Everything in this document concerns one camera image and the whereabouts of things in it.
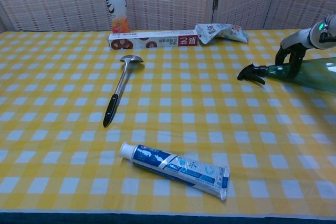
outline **box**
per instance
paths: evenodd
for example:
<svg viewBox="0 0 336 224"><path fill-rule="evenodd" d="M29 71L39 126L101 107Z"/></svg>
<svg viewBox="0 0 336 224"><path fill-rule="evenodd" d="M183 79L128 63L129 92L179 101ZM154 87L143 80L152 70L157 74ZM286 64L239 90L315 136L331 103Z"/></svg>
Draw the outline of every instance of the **box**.
<svg viewBox="0 0 336 224"><path fill-rule="evenodd" d="M196 30L141 31L138 33L110 34L111 49L131 49L150 47L197 46Z"/></svg>

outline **blue toothpaste tube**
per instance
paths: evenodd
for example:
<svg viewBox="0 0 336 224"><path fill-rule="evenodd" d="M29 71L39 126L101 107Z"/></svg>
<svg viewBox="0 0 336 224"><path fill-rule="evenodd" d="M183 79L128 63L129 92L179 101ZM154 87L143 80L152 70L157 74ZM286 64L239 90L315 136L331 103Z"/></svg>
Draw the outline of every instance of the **blue toothpaste tube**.
<svg viewBox="0 0 336 224"><path fill-rule="evenodd" d="M136 166L184 182L221 200L226 198L229 167L205 164L141 144L123 143L119 155L129 159Z"/></svg>

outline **tablecloth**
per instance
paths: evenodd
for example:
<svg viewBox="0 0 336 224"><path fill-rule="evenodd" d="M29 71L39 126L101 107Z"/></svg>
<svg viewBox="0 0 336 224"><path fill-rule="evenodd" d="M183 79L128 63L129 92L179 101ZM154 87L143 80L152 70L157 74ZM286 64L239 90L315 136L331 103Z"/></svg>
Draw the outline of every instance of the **tablecloth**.
<svg viewBox="0 0 336 224"><path fill-rule="evenodd" d="M335 216L335 95L237 80L247 64L273 64L293 32L118 51L108 32L1 34L1 211ZM105 129L127 54L144 63ZM118 157L124 141L230 166L227 199L132 166Z"/></svg>

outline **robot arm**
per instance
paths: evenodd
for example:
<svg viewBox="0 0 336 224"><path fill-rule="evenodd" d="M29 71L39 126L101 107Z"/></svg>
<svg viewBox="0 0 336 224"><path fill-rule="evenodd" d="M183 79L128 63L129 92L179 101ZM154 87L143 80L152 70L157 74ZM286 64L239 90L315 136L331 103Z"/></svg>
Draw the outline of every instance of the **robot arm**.
<svg viewBox="0 0 336 224"><path fill-rule="evenodd" d="M280 49L275 57L275 64L283 64L290 55L290 70L287 79L293 79L298 74L306 50L311 48L328 49L336 46L336 14L330 15L313 27L300 30L280 43Z"/></svg>

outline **spray nozzle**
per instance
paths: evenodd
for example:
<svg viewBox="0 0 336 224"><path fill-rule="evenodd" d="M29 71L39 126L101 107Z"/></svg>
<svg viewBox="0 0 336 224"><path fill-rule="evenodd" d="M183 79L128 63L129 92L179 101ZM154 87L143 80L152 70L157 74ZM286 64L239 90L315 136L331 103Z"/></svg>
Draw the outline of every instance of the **spray nozzle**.
<svg viewBox="0 0 336 224"><path fill-rule="evenodd" d="M266 76L267 74L267 67L266 66L259 66L256 67L253 64L246 66L238 75L237 79L239 81L247 80L247 81L256 81L262 85L265 85L265 81L260 78Z"/></svg>

